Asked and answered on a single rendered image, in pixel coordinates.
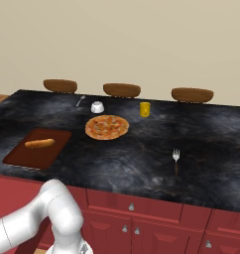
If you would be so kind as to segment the round pizza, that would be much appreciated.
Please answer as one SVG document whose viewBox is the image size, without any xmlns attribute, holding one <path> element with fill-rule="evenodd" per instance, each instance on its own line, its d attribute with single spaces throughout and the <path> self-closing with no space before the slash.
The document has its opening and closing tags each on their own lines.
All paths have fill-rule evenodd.
<svg viewBox="0 0 240 254">
<path fill-rule="evenodd" d="M 89 119 L 85 125 L 85 133 L 96 140 L 113 140 L 128 132 L 126 119 L 115 115 L 100 115 Z"/>
</svg>

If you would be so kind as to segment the red drawer front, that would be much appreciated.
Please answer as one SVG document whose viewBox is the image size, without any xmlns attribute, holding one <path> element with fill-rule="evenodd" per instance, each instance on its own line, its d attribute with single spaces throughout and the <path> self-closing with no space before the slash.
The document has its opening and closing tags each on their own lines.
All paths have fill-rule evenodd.
<svg viewBox="0 0 240 254">
<path fill-rule="evenodd" d="M 171 223 L 180 222 L 181 204 L 101 190 L 87 190 L 86 192 L 89 206 L 154 216 Z M 133 211 L 129 210 L 132 202 L 135 207 Z"/>
<path fill-rule="evenodd" d="M 207 230 L 240 235 L 240 212 L 213 209 Z"/>
</svg>

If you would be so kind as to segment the dark red cutting board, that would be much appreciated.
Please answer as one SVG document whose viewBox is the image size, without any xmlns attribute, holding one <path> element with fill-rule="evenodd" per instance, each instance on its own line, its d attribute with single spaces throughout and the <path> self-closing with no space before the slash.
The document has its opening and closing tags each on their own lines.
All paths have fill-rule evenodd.
<svg viewBox="0 0 240 254">
<path fill-rule="evenodd" d="M 69 131 L 36 128 L 32 130 L 4 159 L 5 165 L 19 166 L 36 170 L 47 169 L 57 158 L 71 137 Z M 28 141 L 54 139 L 52 146 L 30 149 Z"/>
</svg>

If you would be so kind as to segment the yellow cup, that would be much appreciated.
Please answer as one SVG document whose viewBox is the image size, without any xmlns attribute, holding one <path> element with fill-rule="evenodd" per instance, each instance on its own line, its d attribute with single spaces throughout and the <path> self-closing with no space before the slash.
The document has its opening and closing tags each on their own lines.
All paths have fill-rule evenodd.
<svg viewBox="0 0 240 254">
<path fill-rule="evenodd" d="M 150 102 L 141 102 L 140 103 L 140 116 L 141 117 L 149 117 L 150 116 Z"/>
</svg>

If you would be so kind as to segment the white bowl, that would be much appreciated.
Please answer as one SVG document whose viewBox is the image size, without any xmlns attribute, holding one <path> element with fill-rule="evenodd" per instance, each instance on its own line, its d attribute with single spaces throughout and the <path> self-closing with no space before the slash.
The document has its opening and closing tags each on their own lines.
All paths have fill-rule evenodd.
<svg viewBox="0 0 240 254">
<path fill-rule="evenodd" d="M 102 113 L 104 111 L 104 106 L 103 103 L 101 101 L 94 101 L 91 104 L 91 112 L 92 113 Z"/>
</svg>

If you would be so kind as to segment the brown wooden stool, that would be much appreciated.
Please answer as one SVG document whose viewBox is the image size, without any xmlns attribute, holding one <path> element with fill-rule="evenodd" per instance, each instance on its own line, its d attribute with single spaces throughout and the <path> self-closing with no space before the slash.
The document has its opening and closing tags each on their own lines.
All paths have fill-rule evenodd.
<svg viewBox="0 0 240 254">
<path fill-rule="evenodd" d="M 75 93 L 77 91 L 77 83 L 66 79 L 45 79 L 44 87 L 52 92 Z"/>
<path fill-rule="evenodd" d="M 209 89 L 177 87 L 172 89 L 172 98 L 180 102 L 205 103 L 210 101 L 214 92 Z"/>
<path fill-rule="evenodd" d="M 103 90 L 106 94 L 115 97 L 137 97 L 141 93 L 141 87 L 128 83 L 105 83 Z"/>
</svg>

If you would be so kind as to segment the golden bread roll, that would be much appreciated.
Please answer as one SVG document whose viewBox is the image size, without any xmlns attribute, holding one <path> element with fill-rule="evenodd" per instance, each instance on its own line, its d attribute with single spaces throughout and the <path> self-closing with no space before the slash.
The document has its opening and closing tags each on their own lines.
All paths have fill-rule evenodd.
<svg viewBox="0 0 240 254">
<path fill-rule="evenodd" d="M 55 143 L 54 139 L 34 140 L 25 143 L 25 146 L 30 149 L 45 148 L 52 146 Z"/>
</svg>

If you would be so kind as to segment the red cupboard door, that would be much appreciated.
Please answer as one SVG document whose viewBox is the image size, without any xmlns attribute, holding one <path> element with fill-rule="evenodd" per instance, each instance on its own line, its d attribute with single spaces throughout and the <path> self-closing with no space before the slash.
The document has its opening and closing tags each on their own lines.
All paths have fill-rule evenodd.
<svg viewBox="0 0 240 254">
<path fill-rule="evenodd" d="M 207 240 L 211 248 L 205 247 Z M 240 254 L 240 237 L 206 232 L 198 254 Z"/>
<path fill-rule="evenodd" d="M 82 233 L 94 254 L 131 254 L 131 219 L 85 211 Z M 123 232 L 124 225 L 128 232 Z"/>
<path fill-rule="evenodd" d="M 140 234 L 134 230 L 139 227 Z M 202 230 L 133 220 L 133 254 L 198 254 Z"/>
</svg>

